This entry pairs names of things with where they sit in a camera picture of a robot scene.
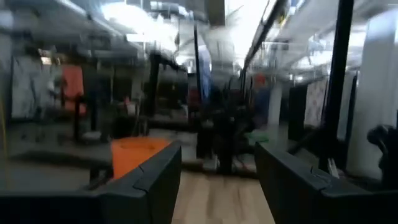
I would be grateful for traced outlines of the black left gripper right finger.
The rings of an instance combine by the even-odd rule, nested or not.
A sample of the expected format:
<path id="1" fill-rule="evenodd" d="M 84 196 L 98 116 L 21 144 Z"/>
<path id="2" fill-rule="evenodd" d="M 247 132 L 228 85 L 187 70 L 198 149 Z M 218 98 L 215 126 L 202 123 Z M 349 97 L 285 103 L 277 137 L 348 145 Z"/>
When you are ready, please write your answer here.
<path id="1" fill-rule="evenodd" d="M 254 157 L 276 223 L 397 223 L 395 190 L 365 190 L 259 143 Z"/>

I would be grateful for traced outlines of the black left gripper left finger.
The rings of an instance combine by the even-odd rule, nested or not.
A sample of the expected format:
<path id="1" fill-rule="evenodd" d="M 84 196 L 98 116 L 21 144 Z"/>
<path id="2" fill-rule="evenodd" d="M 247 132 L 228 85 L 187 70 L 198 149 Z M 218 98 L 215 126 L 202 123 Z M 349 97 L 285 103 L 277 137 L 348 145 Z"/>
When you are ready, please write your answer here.
<path id="1" fill-rule="evenodd" d="M 1 223 L 171 223 L 181 170 L 172 142 L 98 190 L 2 192 Z"/>

